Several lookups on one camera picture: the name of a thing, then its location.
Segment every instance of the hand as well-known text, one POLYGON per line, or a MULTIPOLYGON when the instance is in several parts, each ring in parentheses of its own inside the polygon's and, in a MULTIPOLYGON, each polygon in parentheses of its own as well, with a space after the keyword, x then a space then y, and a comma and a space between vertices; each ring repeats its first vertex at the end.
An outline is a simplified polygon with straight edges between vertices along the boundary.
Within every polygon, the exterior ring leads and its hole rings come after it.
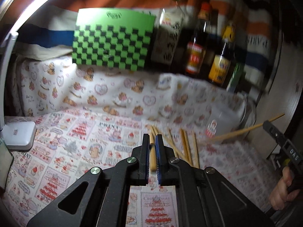
POLYGON ((283 169, 283 177, 280 179, 274 190, 269 196, 269 202, 273 209, 282 210, 284 203, 287 201, 293 201, 299 194, 300 190, 297 189, 290 194, 287 193, 287 187, 292 183, 292 176, 289 167, 283 169))

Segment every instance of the patterned tablecloth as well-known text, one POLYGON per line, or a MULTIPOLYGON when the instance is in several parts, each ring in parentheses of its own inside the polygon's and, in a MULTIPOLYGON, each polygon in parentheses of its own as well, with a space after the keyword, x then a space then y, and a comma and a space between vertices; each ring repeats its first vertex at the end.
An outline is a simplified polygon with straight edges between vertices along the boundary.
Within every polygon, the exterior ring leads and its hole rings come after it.
MULTIPOLYGON (((21 226, 93 166, 106 169, 131 155, 152 121, 66 109, 39 117, 7 117, 7 122, 37 124, 29 152, 14 152, 3 202, 21 226)), ((154 123, 167 132, 167 124, 154 123)), ((171 124, 173 139, 182 150, 179 125, 171 124)), ((202 134, 195 130, 197 139, 202 134)), ((278 181, 257 152, 246 143, 207 145, 199 149, 200 167, 213 166, 260 209, 278 181)), ((127 226, 178 226, 174 187, 160 187, 151 173, 146 187, 132 187, 127 226)))

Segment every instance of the chopstick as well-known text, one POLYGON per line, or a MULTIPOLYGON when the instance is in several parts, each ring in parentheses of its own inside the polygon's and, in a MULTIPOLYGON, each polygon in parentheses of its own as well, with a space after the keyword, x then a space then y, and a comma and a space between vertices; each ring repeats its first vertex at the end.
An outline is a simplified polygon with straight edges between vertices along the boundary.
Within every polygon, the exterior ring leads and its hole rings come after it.
POLYGON ((189 142, 188 142, 188 137, 187 137, 187 132, 185 130, 183 130, 183 134, 184 134, 184 138, 185 138, 185 145, 186 145, 186 150, 187 150, 187 156, 188 156, 188 160, 191 164, 192 163, 192 159, 191 159, 191 152, 190 152, 190 147, 189 147, 189 142))
POLYGON ((194 160, 195 160, 195 168, 200 168, 199 164, 199 155, 198 155, 198 148, 197 148, 197 141, 196 141, 196 133, 192 132, 192 139, 194 141, 194 160))
POLYGON ((190 166, 192 166, 192 164, 189 163, 188 159, 185 158, 185 156, 183 155, 183 153, 174 145, 174 143, 160 130, 158 129, 156 126, 154 126, 155 131, 158 134, 162 134, 162 137, 164 137, 164 139, 166 140, 166 142, 173 148, 176 150, 177 154, 179 155, 179 157, 184 160, 185 162, 187 162, 190 166))
MULTIPOLYGON (((174 146, 175 146, 174 140, 172 139, 172 133, 171 133, 171 131, 170 131, 169 128, 167 128, 167 130, 168 130, 168 132, 169 132, 169 139, 170 139, 170 141, 171 141, 171 142, 174 144, 174 146)), ((175 157, 179 158, 177 151, 176 151, 174 148, 173 148, 173 150, 174 150, 175 157)))
MULTIPOLYGON (((270 119, 269 122, 275 121, 275 120, 277 120, 278 118, 281 118, 284 115, 285 115, 284 113, 280 114, 277 117, 274 117, 274 118, 270 119)), ((217 141, 229 139, 229 138, 232 138, 232 137, 235 137, 235 136, 238 136, 238 135, 242 135, 242 134, 244 134, 246 132, 249 132, 251 130, 257 129, 257 128, 261 127, 262 125, 263 125, 263 123, 260 123, 260 124, 254 125, 252 127, 249 127, 249 128, 244 128, 244 129, 237 130, 237 131, 234 131, 234 132, 229 132, 229 133, 226 133, 226 134, 223 134, 223 135, 215 136, 214 138, 204 140, 203 142, 204 143, 211 143, 211 142, 217 142, 217 141)))
POLYGON ((152 129, 152 126, 150 128, 151 132, 149 134, 149 142, 150 142, 150 159, 149 159, 149 167, 152 172, 157 170, 157 157, 156 157, 156 146, 155 146, 155 140, 154 135, 155 132, 152 129))
POLYGON ((180 132, 180 135, 181 135, 182 146, 183 146, 183 150, 184 150, 184 156, 185 156, 186 159, 188 159, 188 152, 187 152, 185 135, 184 135, 183 129, 180 128, 179 132, 180 132))

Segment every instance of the striped fabric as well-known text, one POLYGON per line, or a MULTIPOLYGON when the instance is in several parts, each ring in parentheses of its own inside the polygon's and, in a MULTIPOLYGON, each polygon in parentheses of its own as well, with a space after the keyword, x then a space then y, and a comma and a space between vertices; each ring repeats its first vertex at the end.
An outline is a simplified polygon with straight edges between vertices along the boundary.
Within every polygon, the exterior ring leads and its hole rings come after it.
MULTIPOLYGON (((193 29, 202 1, 210 1, 218 15, 218 35, 228 20, 237 24, 236 56, 245 63, 246 79, 261 88, 269 64, 273 16, 269 0, 186 0, 184 27, 193 29)), ((71 52, 73 30, 80 8, 118 7, 159 14, 170 0, 50 0, 19 30, 17 51, 46 60, 71 52)))

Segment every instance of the blue stripe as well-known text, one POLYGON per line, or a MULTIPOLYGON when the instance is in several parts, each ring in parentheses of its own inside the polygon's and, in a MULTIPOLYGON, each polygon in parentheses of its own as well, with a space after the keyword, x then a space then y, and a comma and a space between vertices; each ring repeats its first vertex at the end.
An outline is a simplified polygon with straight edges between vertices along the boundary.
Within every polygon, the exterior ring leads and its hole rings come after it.
POLYGON ((72 46, 74 31, 52 31, 33 24, 24 24, 18 30, 17 41, 26 44, 37 44, 44 48, 57 45, 72 46))
POLYGON ((252 66, 258 69, 260 72, 265 73, 268 59, 266 59, 263 55, 248 52, 237 46, 235 47, 234 55, 237 61, 245 63, 245 65, 252 66))

